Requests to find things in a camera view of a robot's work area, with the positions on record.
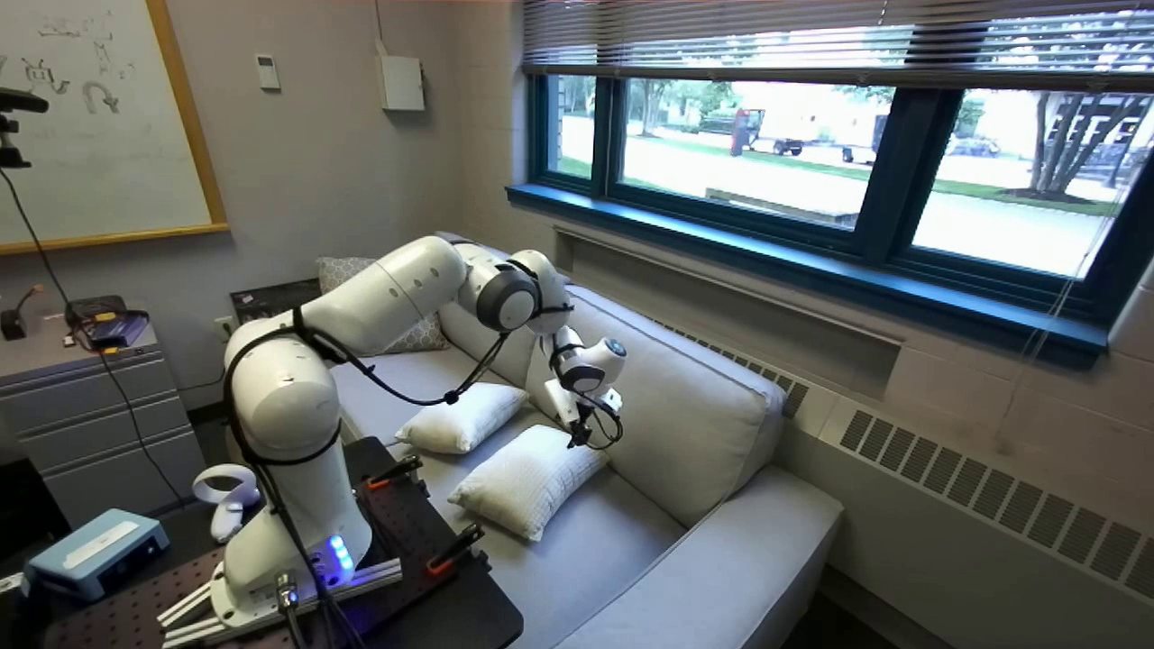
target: white pillow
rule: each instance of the white pillow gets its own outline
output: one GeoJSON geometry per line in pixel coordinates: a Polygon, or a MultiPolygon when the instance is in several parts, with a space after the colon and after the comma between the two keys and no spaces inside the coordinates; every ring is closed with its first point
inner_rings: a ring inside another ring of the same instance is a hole
{"type": "MultiPolygon", "coordinates": [[[[370,256],[318,256],[318,286],[320,294],[333,294],[370,265],[375,265],[370,256]]],[[[399,340],[394,340],[388,350],[370,350],[370,354],[413,354],[413,350],[443,350],[443,334],[434,315],[411,326],[399,340]]]]}
{"type": "Polygon", "coordinates": [[[481,515],[522,541],[540,541],[548,521],[604,465],[604,455],[568,447],[568,433],[529,427],[493,457],[476,465],[452,495],[470,515],[481,515]]]}
{"type": "Polygon", "coordinates": [[[399,440],[429,455],[470,455],[476,443],[496,433],[522,404],[528,393],[514,385],[476,383],[459,396],[459,404],[436,404],[411,415],[399,428],[399,440]]]}

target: window sill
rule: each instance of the window sill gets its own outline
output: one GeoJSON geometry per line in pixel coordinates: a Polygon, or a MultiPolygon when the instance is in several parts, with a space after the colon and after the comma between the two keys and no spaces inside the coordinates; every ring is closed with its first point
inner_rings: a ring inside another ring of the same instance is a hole
{"type": "Polygon", "coordinates": [[[874,308],[916,326],[930,326],[953,334],[966,334],[1000,350],[1014,350],[1014,354],[1028,354],[1030,348],[1037,348],[1037,334],[1044,334],[1037,348],[1037,361],[1071,369],[1071,372],[1088,372],[1107,354],[1107,343],[1109,343],[1102,328],[1094,328],[1071,318],[1053,318],[1041,310],[969,295],[959,288],[888,273],[877,267],[863,267],[863,265],[846,265],[817,253],[744,239],[732,230],[672,220],[672,215],[630,211],[621,202],[600,202],[600,197],[543,187],[543,185],[507,187],[507,202],[543,211],[552,215],[567,215],[602,230],[617,230],[629,239],[672,244],[678,253],[752,271],[802,288],[814,288],[821,295],[863,303],[863,308],[874,308]]]}

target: couch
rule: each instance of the couch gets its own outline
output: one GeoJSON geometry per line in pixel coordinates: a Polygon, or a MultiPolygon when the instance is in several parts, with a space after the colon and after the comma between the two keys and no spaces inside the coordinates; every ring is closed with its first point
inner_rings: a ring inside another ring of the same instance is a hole
{"type": "MultiPolygon", "coordinates": [[[[568,326],[591,343],[629,343],[617,378],[624,440],[548,522],[538,546],[488,528],[481,550],[522,614],[514,646],[567,649],[726,649],[784,646],[804,616],[840,521],[840,500],[772,465],[787,428],[784,389],[629,308],[568,288],[568,326]]],[[[443,348],[370,357],[405,393],[443,393],[493,343],[461,308],[434,321],[443,348]]],[[[419,413],[351,363],[333,369],[345,438],[397,433],[419,413]]],[[[461,457],[423,455],[441,515],[461,529],[452,489],[528,427],[548,423],[548,354],[514,331],[482,374],[522,385],[529,409],[461,457]]]]}

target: couch armrest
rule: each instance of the couch armrest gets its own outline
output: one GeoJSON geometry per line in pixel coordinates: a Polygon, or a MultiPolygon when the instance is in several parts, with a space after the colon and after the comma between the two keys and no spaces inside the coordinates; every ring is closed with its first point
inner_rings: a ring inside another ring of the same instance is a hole
{"type": "Polygon", "coordinates": [[[562,646],[784,646],[817,587],[836,521],[840,500],[766,468],[562,646]]]}

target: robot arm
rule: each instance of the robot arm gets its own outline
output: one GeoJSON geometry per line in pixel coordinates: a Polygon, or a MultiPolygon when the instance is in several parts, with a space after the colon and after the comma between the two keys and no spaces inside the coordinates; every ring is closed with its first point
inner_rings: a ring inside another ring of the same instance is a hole
{"type": "Polygon", "coordinates": [[[235,438],[275,509],[257,512],[225,550],[221,576],[208,587],[213,611],[226,614],[225,626],[244,626],[244,614],[258,611],[257,599],[275,580],[333,580],[368,556],[370,528],[351,495],[345,457],[335,443],[340,402],[320,354],[333,343],[354,357],[388,348],[452,300],[502,334],[513,328],[543,334],[555,348],[548,393],[572,443],[604,447],[617,440],[617,433],[591,438],[585,427],[600,415],[617,423],[609,385],[624,348],[604,340],[579,348],[567,328],[568,308],[555,267],[540,253],[502,259],[488,249],[419,239],[329,295],[231,334],[225,383],[235,438]]]}

